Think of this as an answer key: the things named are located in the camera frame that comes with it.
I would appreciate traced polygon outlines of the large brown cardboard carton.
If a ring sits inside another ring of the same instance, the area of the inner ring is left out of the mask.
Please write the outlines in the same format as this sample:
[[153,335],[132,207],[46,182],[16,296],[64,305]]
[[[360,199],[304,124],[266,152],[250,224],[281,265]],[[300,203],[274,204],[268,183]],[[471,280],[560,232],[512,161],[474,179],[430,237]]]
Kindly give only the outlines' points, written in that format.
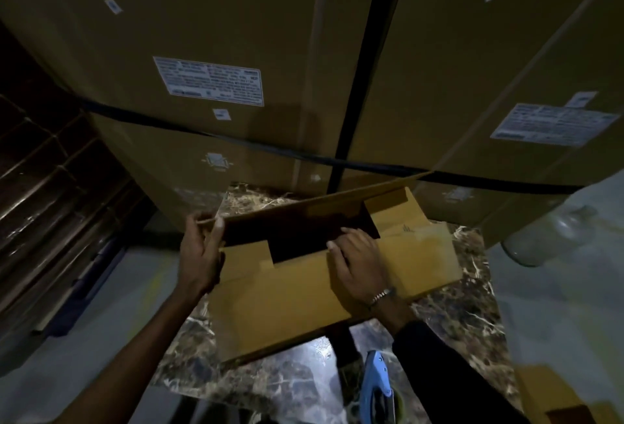
[[[430,172],[433,220],[487,246],[624,169],[624,0],[397,0],[347,153]],[[492,139],[516,104],[617,113],[581,147]]]
[[[168,220],[215,211],[232,183],[325,195],[364,89],[375,0],[0,0],[0,21],[77,97]],[[153,57],[258,69],[264,106],[172,96]]]

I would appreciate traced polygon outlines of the person's right forearm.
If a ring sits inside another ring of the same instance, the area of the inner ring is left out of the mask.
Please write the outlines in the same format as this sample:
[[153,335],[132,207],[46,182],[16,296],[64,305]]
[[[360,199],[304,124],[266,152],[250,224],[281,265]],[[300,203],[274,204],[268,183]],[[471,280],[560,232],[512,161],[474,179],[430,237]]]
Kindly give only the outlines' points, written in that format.
[[530,424],[402,299],[378,295],[370,310],[432,424]]

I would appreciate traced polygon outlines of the flat brown cardboard piece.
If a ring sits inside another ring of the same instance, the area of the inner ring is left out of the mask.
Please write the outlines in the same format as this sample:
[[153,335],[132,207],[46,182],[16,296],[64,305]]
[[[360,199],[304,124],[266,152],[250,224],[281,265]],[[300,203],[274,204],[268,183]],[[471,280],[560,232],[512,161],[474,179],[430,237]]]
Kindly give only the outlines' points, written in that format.
[[514,373],[531,424],[624,424],[610,402],[584,402],[547,365],[517,366]]

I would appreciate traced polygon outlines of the clear glass jar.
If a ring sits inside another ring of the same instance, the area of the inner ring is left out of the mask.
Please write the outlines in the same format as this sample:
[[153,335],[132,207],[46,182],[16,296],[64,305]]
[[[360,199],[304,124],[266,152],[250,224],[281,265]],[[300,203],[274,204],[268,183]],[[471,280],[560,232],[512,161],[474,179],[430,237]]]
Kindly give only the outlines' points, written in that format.
[[501,248],[523,267],[540,267],[590,243],[596,234],[596,208],[585,205],[572,210],[554,210],[511,234]]

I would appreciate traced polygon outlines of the person's right hand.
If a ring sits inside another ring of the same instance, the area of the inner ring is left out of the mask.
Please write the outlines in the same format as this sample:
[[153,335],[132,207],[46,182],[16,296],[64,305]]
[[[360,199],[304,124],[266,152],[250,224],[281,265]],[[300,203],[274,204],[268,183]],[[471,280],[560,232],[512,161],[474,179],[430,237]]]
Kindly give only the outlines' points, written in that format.
[[384,299],[392,297],[389,270],[376,241],[361,229],[341,228],[335,241],[347,256],[349,270],[336,270],[341,284],[350,297],[370,310]]

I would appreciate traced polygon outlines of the large white shipping label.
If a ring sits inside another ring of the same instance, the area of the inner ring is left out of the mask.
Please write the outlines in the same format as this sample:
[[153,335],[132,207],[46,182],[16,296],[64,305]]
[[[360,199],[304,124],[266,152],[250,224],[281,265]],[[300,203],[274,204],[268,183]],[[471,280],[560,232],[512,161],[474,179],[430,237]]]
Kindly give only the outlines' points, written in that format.
[[153,61],[172,96],[264,106],[258,69],[157,56]]
[[519,103],[490,137],[497,140],[581,147],[619,118],[617,113]]

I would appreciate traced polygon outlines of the blue tape dispenser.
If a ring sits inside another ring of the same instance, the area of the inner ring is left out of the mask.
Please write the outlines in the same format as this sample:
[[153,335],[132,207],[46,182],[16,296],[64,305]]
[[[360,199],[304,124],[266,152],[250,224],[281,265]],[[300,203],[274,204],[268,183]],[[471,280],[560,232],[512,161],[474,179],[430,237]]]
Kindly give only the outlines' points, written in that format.
[[382,353],[370,350],[359,394],[360,424],[396,424],[394,390]]

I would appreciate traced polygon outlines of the small cardboard box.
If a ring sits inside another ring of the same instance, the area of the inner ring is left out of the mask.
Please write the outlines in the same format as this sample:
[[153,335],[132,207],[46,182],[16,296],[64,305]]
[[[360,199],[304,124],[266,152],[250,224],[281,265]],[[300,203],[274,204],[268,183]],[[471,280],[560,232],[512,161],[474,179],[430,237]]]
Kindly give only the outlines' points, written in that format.
[[342,227],[377,243],[400,297],[412,302],[462,278],[445,223],[431,223],[412,190],[428,172],[226,217],[220,283],[208,311],[221,362],[255,360],[357,324],[326,250]]

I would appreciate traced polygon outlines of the person's left hand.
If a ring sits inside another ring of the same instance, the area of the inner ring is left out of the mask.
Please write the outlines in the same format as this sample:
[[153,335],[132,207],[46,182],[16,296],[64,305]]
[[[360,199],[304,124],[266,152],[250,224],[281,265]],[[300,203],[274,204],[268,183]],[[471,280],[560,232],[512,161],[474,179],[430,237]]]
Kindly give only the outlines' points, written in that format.
[[180,245],[180,261],[176,289],[187,298],[199,300],[209,294],[220,281],[224,254],[207,256],[207,235],[196,215],[189,215]]

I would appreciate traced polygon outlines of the person's left forearm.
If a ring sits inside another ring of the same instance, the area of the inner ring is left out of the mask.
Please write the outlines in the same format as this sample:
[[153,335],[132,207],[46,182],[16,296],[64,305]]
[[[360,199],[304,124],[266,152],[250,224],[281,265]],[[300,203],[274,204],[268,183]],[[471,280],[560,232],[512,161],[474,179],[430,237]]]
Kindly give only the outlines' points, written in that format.
[[208,291],[178,284],[147,324],[50,424],[128,424],[160,360]]

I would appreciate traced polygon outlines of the blue pallet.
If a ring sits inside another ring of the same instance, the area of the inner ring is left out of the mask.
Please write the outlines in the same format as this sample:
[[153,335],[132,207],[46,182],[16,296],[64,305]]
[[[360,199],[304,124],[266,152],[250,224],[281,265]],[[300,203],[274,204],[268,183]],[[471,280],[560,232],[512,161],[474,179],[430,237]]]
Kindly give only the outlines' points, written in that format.
[[76,325],[111,273],[122,260],[127,249],[122,234],[112,237],[92,258],[87,267],[43,320],[37,331],[45,337],[64,337]]

